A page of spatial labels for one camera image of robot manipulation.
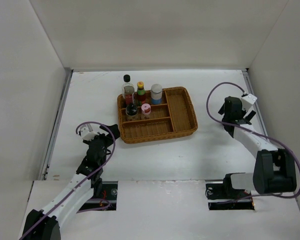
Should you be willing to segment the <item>pink cap spice jar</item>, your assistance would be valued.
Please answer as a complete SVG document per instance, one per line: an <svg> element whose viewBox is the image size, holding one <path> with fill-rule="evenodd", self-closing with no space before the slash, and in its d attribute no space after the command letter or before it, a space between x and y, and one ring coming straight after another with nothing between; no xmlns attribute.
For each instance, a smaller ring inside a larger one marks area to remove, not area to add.
<svg viewBox="0 0 300 240"><path fill-rule="evenodd" d="M144 103L141 106L141 119L148 120L151 118L151 105L148 103Z"/></svg>

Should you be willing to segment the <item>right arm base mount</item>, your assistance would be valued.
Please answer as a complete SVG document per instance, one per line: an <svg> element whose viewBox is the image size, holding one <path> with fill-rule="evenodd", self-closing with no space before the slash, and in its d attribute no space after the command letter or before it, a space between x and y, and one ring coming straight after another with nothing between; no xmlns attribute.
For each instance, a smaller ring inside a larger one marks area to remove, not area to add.
<svg viewBox="0 0 300 240"><path fill-rule="evenodd" d="M249 190L234 189L223 183L207 183L205 186L205 196L211 211L255 210L252 198L241 199L251 196Z"/></svg>

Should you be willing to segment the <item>black grinder pepper jar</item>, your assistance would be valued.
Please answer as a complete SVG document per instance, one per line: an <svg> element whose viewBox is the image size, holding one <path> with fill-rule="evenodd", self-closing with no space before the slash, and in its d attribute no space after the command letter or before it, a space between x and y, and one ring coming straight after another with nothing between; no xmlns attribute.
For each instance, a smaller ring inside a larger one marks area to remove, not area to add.
<svg viewBox="0 0 300 240"><path fill-rule="evenodd" d="M126 120L128 122L137 121L139 119L139 110L138 107L134 103L130 103L127 105L125 109Z"/></svg>

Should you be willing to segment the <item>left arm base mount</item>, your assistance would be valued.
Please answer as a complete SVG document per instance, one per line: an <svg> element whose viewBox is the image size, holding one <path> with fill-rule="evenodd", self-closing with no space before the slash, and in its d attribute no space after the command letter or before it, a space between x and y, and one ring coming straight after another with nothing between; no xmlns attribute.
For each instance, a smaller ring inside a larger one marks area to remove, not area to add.
<svg viewBox="0 0 300 240"><path fill-rule="evenodd" d="M83 204L78 212L115 211L117 209L118 186L117 181L103 181L93 197Z"/></svg>

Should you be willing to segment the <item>tall white blue-label jar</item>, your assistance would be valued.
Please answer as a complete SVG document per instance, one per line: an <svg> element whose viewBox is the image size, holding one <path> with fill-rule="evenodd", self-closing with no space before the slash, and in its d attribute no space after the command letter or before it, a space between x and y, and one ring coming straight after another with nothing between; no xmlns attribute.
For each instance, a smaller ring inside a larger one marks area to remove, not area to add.
<svg viewBox="0 0 300 240"><path fill-rule="evenodd" d="M159 105L162 103L163 88L160 84L153 84L150 90L151 103L153 105Z"/></svg>

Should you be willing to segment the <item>clear bottle black cap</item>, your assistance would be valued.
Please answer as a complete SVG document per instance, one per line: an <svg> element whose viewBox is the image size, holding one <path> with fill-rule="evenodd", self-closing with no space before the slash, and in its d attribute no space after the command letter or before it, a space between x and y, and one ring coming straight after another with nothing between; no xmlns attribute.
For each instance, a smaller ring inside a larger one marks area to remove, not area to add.
<svg viewBox="0 0 300 240"><path fill-rule="evenodd" d="M134 104L135 101L135 87L131 83L131 77L129 74L123 76L124 84L122 85L122 97L125 105Z"/></svg>

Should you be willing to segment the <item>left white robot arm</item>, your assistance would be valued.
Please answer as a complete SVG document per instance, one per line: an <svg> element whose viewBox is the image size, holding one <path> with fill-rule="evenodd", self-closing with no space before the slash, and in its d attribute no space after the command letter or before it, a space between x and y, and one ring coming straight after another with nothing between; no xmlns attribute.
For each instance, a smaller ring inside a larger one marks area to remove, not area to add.
<svg viewBox="0 0 300 240"><path fill-rule="evenodd" d="M79 124L75 133L87 144L85 157L66 187L45 207L31 210L26 216L22 240L59 240L62 227L71 220L89 199L102 195L104 166L112 158L120 137L117 124L100 123L102 133L92 128L93 121Z"/></svg>

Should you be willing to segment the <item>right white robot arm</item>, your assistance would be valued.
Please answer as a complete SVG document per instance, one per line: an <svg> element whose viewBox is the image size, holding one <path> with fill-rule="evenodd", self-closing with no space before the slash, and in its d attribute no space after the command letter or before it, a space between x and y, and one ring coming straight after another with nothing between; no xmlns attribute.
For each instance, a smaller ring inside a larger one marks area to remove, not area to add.
<svg viewBox="0 0 300 240"><path fill-rule="evenodd" d="M226 97L218 111L223 127L255 157L252 183L259 194L293 192L297 188L295 161L286 149L255 132L251 119L256 112L247 112L256 100L252 94Z"/></svg>

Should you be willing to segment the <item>red sauce bottle green label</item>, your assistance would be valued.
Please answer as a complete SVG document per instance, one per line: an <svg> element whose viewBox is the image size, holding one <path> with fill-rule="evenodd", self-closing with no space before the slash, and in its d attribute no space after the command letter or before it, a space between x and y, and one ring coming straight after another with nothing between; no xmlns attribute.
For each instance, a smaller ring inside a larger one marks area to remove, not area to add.
<svg viewBox="0 0 300 240"><path fill-rule="evenodd" d="M147 103L146 90L143 81L137 83L137 105L142 106Z"/></svg>

